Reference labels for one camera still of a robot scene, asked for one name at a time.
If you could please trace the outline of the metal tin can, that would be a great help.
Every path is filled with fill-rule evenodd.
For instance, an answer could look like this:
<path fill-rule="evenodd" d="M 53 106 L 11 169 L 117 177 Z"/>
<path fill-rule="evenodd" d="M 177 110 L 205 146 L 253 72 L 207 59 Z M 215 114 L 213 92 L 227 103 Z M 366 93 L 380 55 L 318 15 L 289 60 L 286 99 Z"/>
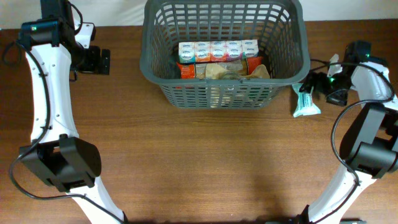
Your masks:
<path fill-rule="evenodd" d="M 221 80 L 239 80 L 239 74 L 235 72 L 226 72 L 220 76 Z"/>

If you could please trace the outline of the teal wet wipes packet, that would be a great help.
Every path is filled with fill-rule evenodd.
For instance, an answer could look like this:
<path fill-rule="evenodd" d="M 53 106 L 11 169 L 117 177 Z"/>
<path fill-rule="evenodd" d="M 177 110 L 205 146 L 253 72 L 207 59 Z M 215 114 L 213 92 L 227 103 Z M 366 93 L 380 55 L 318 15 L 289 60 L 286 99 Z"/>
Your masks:
<path fill-rule="evenodd" d="M 298 116 L 311 116 L 320 114 L 321 110 L 312 100 L 312 92 L 300 92 L 301 87 L 301 83 L 296 83 L 292 85 L 293 91 L 298 96 L 297 107 L 293 113 L 293 117 L 296 118 Z"/>

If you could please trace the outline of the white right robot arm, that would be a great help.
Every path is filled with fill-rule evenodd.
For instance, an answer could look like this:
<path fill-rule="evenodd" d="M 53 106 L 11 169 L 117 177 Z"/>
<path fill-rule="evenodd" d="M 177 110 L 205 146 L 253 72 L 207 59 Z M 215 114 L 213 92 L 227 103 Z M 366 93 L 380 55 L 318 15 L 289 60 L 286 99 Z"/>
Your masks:
<path fill-rule="evenodd" d="M 332 127 L 355 106 L 361 106 L 339 146 L 331 147 L 340 165 L 325 191 L 292 223 L 342 223 L 354 201 L 385 174 L 397 171 L 397 96 L 388 68 L 378 62 L 353 65 L 351 83 L 359 100 L 347 106 Z"/>

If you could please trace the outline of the Kleenex tissue multipack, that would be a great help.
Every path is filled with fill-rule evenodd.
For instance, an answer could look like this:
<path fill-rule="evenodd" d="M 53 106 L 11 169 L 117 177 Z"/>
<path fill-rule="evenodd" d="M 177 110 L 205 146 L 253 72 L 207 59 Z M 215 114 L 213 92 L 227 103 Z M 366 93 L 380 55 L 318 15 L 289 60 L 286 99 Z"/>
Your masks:
<path fill-rule="evenodd" d="M 180 42 L 179 62 L 229 62 L 251 57 L 259 53 L 258 40 L 221 40 L 208 42 Z"/>

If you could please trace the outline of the grey plastic basket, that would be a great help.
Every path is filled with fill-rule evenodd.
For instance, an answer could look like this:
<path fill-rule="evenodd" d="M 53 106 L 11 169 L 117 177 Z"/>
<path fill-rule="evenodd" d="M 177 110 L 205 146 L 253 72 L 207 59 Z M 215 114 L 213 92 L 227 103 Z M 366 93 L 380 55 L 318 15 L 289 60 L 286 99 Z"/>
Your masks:
<path fill-rule="evenodd" d="M 181 77 L 179 43 L 243 39 L 258 41 L 269 78 Z M 302 6 L 296 0 L 147 1 L 140 69 L 178 108 L 262 108 L 310 70 Z"/>

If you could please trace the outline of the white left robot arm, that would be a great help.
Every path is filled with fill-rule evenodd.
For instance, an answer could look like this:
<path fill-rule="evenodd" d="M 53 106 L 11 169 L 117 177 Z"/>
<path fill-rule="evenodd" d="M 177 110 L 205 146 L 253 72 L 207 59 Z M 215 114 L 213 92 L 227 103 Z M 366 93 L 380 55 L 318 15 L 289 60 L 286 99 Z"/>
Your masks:
<path fill-rule="evenodd" d="M 32 76 L 31 144 L 17 160 L 45 185 L 72 198 L 92 223 L 127 223 L 101 180 L 97 147 L 80 139 L 72 115 L 70 83 L 79 73 L 108 75 L 110 51 L 92 44 L 96 29 L 67 0 L 42 0 L 42 17 L 23 23 L 18 46 Z"/>

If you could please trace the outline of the orange pasta packet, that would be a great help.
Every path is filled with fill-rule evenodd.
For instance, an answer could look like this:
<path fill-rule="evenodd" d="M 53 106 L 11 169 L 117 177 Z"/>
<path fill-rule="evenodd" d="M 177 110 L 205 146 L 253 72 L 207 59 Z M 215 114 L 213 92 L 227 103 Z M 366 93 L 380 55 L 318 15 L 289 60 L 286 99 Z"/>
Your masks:
<path fill-rule="evenodd" d="M 227 70 L 237 71 L 240 75 L 250 75 L 257 66 L 263 64 L 262 57 L 251 57 L 231 62 L 211 63 L 221 65 Z M 211 63 L 197 63 L 189 65 L 182 65 L 178 63 L 177 66 L 180 69 L 181 79 L 197 78 L 200 80 L 204 80 L 207 79 L 205 78 L 206 66 Z"/>

